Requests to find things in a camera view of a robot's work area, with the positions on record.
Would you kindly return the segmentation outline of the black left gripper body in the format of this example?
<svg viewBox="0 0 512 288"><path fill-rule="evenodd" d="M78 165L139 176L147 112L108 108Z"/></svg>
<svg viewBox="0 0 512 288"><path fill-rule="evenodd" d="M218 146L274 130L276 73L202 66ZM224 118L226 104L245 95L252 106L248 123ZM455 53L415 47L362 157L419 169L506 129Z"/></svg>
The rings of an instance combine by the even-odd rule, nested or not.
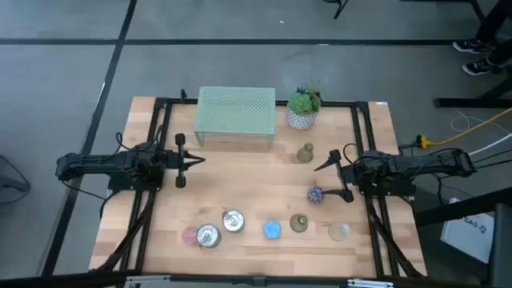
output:
<svg viewBox="0 0 512 288"><path fill-rule="evenodd" d="M175 177L175 186L177 188L184 188L186 185L186 178L184 176L185 171L185 150L184 144L186 142L186 137L184 134L176 134L175 144L177 145L178 150L166 150L165 151L165 164L168 170L176 170L178 172Z"/></svg>

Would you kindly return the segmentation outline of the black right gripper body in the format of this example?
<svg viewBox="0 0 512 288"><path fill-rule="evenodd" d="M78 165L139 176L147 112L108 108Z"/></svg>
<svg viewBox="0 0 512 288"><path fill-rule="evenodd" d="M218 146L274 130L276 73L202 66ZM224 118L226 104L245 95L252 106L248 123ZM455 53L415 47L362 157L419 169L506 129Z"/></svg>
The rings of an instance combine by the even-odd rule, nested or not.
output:
<svg viewBox="0 0 512 288"><path fill-rule="evenodd" d="M352 166L342 166L342 157L339 150L330 150L329 156L335 160L334 166L337 171L337 176L342 184L342 187L339 188L343 190L343 196L341 196L341 198L345 202L352 202L354 200L354 194L352 190L350 190L348 187L349 184L354 184L355 182L355 176L354 172L352 171Z"/></svg>

